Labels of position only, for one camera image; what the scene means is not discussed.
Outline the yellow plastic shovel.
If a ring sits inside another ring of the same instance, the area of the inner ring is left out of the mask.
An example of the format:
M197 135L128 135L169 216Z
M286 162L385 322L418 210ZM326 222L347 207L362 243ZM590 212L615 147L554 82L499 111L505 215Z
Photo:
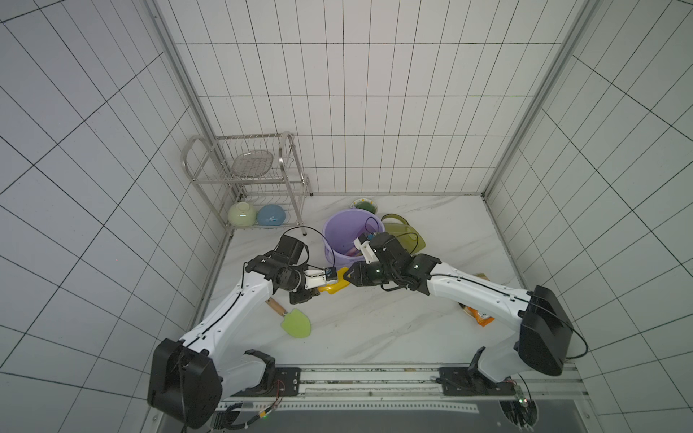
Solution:
M323 285L319 287L319 292L323 293L326 292L330 295L333 295L340 290L343 290L344 288L348 287L350 283L344 278L345 273L348 271L348 268L343 267L337 271L337 281L334 281L333 283Z

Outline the light green shovel wooden handle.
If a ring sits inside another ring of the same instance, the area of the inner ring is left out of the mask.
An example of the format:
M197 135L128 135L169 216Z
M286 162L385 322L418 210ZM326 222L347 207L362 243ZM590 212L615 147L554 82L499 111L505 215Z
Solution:
M311 334L310 319L301 311L293 309L288 311L273 298L268 299L265 303L277 314L283 317L281 328L291 337L306 338Z

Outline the green transparent watering can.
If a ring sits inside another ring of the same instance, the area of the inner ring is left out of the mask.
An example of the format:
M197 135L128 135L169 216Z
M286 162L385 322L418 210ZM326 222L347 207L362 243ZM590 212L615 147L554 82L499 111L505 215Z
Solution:
M381 216L381 221L386 232L393 235L409 254L417 254L426 247L424 238L403 216L385 214Z

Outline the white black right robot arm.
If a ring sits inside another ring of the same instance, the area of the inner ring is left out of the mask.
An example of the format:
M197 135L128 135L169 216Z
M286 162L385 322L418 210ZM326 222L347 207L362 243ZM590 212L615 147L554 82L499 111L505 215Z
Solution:
M451 299L505 324L512 335L476 351L457 381L449 386L469 395L498 391L507 379L534 371L562 375L574 329L554 292L543 286L513 289L462 272L428 254L411 254L390 234L360 236L355 246L364 261L344 278L356 287L406 289Z

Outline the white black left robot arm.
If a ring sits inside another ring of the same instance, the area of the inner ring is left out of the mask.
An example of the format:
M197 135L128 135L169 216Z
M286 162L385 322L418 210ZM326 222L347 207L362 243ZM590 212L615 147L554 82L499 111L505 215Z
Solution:
M337 281L337 270L321 269L300 260L307 245L282 236L276 247L244 263L240 282L200 324L177 340L164 339L153 352L148 404L178 420L184 429L202 427L218 404L238 393L274 396L275 402L254 416L260 420L275 410L283 397L296 391L298 377L283 377L273 357L249 349L227 360L225 355L241 325L260 306L286 290L293 303L308 301L319 289Z

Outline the purple plastic bucket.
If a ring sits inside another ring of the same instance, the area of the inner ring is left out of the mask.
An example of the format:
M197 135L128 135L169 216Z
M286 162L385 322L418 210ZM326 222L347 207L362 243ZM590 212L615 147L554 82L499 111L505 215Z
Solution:
M354 248L354 241L362 234L375 234L385 231L384 224L376 215L361 209L346 209L332 216L323 227L326 238L325 256L329 263L339 270L349 268L353 263L364 261L364 257L347 256Z

